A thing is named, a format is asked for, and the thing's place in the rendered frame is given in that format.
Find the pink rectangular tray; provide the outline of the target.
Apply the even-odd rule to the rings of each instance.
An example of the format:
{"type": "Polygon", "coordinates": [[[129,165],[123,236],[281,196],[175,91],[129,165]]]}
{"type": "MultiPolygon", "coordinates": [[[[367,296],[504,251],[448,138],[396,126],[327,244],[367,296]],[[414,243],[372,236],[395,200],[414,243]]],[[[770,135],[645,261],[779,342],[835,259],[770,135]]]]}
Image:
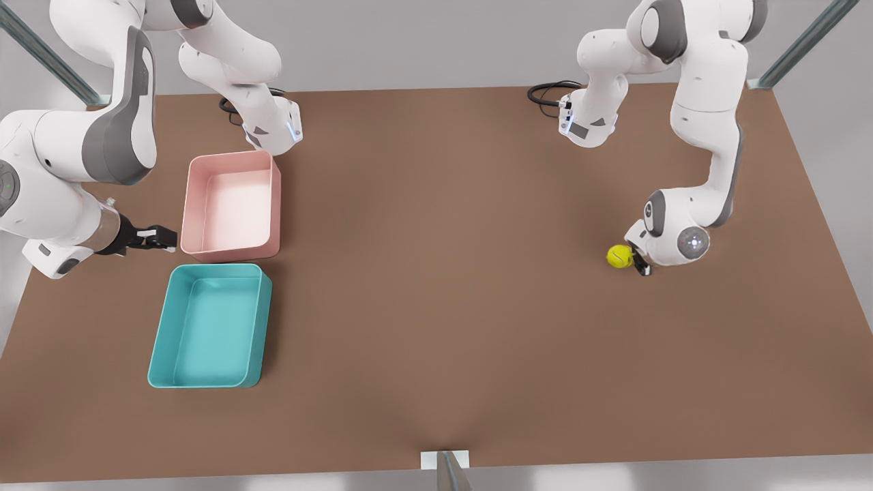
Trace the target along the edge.
{"type": "Polygon", "coordinates": [[[181,249],[202,263],[271,258],[280,251],[282,177],[264,150],[190,162],[181,249]]]}

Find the teal rectangular tray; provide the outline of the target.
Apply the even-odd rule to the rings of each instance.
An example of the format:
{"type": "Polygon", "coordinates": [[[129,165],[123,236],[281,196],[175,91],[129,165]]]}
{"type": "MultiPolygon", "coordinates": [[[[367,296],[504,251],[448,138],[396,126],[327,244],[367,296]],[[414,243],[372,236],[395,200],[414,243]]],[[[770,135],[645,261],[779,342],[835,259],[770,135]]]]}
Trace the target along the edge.
{"type": "Polygon", "coordinates": [[[261,376],[273,284],[259,265],[172,270],[147,381],[158,389],[249,388],[261,376]]]}

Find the silver frame post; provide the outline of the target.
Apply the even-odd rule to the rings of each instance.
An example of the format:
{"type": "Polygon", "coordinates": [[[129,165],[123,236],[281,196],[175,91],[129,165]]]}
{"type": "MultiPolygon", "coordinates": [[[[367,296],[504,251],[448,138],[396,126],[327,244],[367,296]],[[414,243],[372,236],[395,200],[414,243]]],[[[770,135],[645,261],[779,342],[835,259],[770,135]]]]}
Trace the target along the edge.
{"type": "Polygon", "coordinates": [[[472,491],[467,478],[468,450],[422,451],[420,469],[436,470],[437,491],[472,491]]]}
{"type": "Polygon", "coordinates": [[[746,81],[749,90],[772,90],[835,28],[861,0],[831,0],[788,49],[758,78],[746,81]]]}
{"type": "Polygon", "coordinates": [[[77,74],[53,48],[26,25],[24,20],[0,0],[0,28],[3,29],[31,58],[37,60],[66,89],[72,92],[85,106],[96,108],[111,102],[108,94],[99,94],[81,75],[77,74]]]}

